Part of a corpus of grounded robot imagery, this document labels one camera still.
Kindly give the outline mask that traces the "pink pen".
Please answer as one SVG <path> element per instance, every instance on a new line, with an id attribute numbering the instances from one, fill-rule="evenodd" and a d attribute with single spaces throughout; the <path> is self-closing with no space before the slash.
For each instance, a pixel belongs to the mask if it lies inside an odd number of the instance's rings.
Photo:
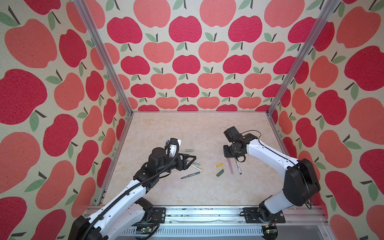
<path id="1" fill-rule="evenodd" d="M 230 172 L 231 172 L 231 174 L 233 175 L 233 174 L 234 174 L 234 170 L 233 170 L 233 166 L 232 166 L 231 159 L 230 159 L 230 158 L 227 158 L 227 162 L 228 162 L 228 164 L 229 164 Z"/>

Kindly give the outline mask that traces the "dark green pen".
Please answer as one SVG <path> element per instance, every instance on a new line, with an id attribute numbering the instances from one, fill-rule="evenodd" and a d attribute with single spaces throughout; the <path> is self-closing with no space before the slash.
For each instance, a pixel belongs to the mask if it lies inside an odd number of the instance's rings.
<path id="1" fill-rule="evenodd" d="M 201 172 L 192 173 L 192 174 L 186 175 L 186 176 L 184 176 L 184 177 L 181 177 L 181 179 L 191 178 L 191 177 L 194 177 L 194 176 L 199 175 L 200 173 L 201 173 Z"/>

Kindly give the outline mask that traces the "dark green pen cap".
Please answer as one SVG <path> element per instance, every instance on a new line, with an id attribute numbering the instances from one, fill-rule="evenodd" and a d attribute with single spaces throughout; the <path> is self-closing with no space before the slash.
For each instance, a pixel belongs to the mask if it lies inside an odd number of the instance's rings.
<path id="1" fill-rule="evenodd" d="M 216 176 L 217 176 L 217 177 L 220 177 L 223 173 L 224 173 L 224 169 L 220 170 L 220 171 L 216 174 Z"/>

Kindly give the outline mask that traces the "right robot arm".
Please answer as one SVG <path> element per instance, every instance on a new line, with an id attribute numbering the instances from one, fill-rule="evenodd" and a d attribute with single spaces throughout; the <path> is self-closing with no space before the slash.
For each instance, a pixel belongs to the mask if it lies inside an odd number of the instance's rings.
<path id="1" fill-rule="evenodd" d="M 292 206 L 301 207 L 312 202 L 321 190 L 314 165 L 307 159 L 298 160 L 265 145 L 259 139 L 246 141 L 245 138 L 231 145 L 224 145 L 225 158 L 246 157 L 251 155 L 275 169 L 282 177 L 284 184 L 275 195 L 259 204 L 257 216 L 263 223 L 270 223 L 277 213 Z"/>

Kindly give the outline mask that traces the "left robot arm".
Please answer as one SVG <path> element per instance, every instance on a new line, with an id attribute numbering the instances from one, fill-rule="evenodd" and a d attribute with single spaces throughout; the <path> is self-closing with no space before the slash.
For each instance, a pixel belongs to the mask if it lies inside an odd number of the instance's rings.
<path id="1" fill-rule="evenodd" d="M 69 239 L 115 240 L 127 228 L 151 226 L 153 205 L 144 196 L 159 182 L 162 173 L 187 170 L 197 159 L 178 150 L 178 145 L 153 149 L 149 160 L 118 196 L 89 217 L 80 216 L 74 221 Z"/>

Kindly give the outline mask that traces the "white yellow-tipped pen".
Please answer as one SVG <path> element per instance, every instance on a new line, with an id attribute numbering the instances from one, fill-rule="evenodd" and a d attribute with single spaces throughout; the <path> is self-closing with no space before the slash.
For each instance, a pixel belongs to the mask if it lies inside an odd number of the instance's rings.
<path id="1" fill-rule="evenodd" d="M 197 167 L 197 166 L 195 166 L 195 165 L 191 165 L 190 167 L 193 167 L 193 168 L 195 168 L 195 169 L 197 169 L 197 170 L 199 170 L 199 171 L 201 171 L 201 172 L 204 172 L 204 170 L 202 170 L 201 168 L 199 168 L 199 167 Z"/>

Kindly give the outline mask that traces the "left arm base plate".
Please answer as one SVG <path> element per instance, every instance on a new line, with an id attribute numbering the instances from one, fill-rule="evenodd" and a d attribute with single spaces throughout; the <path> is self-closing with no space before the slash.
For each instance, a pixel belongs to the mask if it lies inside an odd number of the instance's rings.
<path id="1" fill-rule="evenodd" d="M 166 218 L 166 208 L 151 208 L 149 210 L 149 220 L 150 224 L 164 224 Z"/>

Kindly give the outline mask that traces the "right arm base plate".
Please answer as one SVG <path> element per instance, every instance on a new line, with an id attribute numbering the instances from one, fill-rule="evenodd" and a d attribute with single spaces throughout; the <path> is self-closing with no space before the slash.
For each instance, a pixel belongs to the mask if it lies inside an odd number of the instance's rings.
<path id="1" fill-rule="evenodd" d="M 282 211 L 271 214 L 264 208 L 243 208 L 240 217 L 244 217 L 247 224 L 284 224 L 286 219 Z"/>

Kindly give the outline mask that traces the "aluminium front rail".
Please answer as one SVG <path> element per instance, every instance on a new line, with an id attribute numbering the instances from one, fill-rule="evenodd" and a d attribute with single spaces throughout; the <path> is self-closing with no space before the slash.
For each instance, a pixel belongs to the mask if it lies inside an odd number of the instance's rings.
<path id="1" fill-rule="evenodd" d="M 164 224 L 127 228 L 116 240 L 334 240 L 320 207 L 283 210 L 284 224 L 247 224 L 243 208 L 255 206 L 154 206 L 166 208 Z"/>

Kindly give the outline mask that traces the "right aluminium corner post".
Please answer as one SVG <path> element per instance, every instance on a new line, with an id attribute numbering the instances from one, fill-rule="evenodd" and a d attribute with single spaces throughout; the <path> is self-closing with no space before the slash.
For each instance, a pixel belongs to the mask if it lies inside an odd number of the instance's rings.
<path id="1" fill-rule="evenodd" d="M 331 0 L 327 1 L 322 8 L 319 17 L 316 19 L 314 26 L 312 27 L 306 41 L 303 43 L 303 47 L 299 50 L 299 54 L 297 55 L 296 59 L 293 62 L 293 65 L 291 66 L 288 74 L 286 77 L 284 77 L 283 82 L 274 97 L 273 101 L 271 102 L 268 111 L 267 111 L 267 117 L 271 117 L 274 110 L 276 109 L 278 103 L 281 101 L 281 98 L 283 97 L 285 91 L 288 89 L 288 86 L 290 82 L 293 80 L 294 76 L 298 72 L 299 68 L 301 67 L 302 63 L 304 62 L 306 56 L 310 52 L 310 50 L 314 47 L 315 41 L 318 39 L 321 31 L 325 27 L 327 21 L 329 20 L 330 16 L 333 14 L 334 10 L 337 8 L 338 4 L 341 1 Z"/>

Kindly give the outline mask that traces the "aluminium corner post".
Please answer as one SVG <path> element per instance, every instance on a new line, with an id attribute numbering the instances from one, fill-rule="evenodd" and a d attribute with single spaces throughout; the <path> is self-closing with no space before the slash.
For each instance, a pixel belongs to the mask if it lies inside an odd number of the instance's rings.
<path id="1" fill-rule="evenodd" d="M 97 29 L 96 23 L 93 20 L 92 14 L 87 6 L 86 1 L 74 1 L 75 5 L 77 7 L 77 10 L 91 36 L 91 39 L 95 45 L 95 48 L 98 51 L 98 54 L 101 58 L 101 61 L 107 71 L 107 74 L 109 75 L 113 86 L 115 90 L 117 91 L 117 95 L 119 99 L 122 102 L 123 107 L 125 108 L 127 114 L 129 117 L 133 117 L 133 110 L 132 107 L 128 101 L 128 98 L 125 94 L 123 85 L 120 81 L 120 78 L 112 64 L 112 60 L 110 58 L 110 55 L 107 51 L 107 48 L 105 47 L 104 42 L 102 41 L 99 31 Z"/>
<path id="2" fill-rule="evenodd" d="M 304 62 L 306 56 L 310 52 L 310 50 L 314 47 L 315 41 L 318 39 L 321 31 L 325 27 L 327 21 L 329 20 L 330 16 L 333 14 L 334 10 L 337 8 L 338 4 L 341 1 L 331 0 L 327 1 L 322 8 L 319 17 L 316 19 L 314 26 L 312 27 L 306 41 L 303 43 L 303 47 L 299 50 L 299 54 L 297 55 L 296 59 L 293 62 L 293 65 L 291 66 L 288 74 L 286 77 L 284 77 L 283 82 L 274 97 L 273 101 L 271 102 L 268 111 L 267 111 L 267 117 L 271 117 L 274 110 L 276 109 L 278 103 L 281 101 L 281 98 L 283 97 L 285 91 L 288 89 L 288 86 L 290 82 L 293 80 L 294 76 L 298 72 L 299 68 L 301 67 L 302 63 Z"/>

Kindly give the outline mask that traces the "left aluminium corner post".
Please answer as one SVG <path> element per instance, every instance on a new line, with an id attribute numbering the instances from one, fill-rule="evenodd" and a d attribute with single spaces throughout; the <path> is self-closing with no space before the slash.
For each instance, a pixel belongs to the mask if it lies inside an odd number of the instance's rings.
<path id="1" fill-rule="evenodd" d="M 125 94 L 123 85 L 120 81 L 120 78 L 112 64 L 112 60 L 110 58 L 110 55 L 107 51 L 107 48 L 105 47 L 104 42 L 102 41 L 99 31 L 97 29 L 96 23 L 93 20 L 92 14 L 87 6 L 86 1 L 74 1 L 75 5 L 77 7 L 77 10 L 91 36 L 91 39 L 95 45 L 95 48 L 98 51 L 98 54 L 101 58 L 101 61 L 107 71 L 107 74 L 109 75 L 113 86 L 115 90 L 117 91 L 117 95 L 119 99 L 122 102 L 123 107 L 125 108 L 127 114 L 129 117 L 133 117 L 133 110 L 132 107 L 128 101 L 128 98 Z"/>

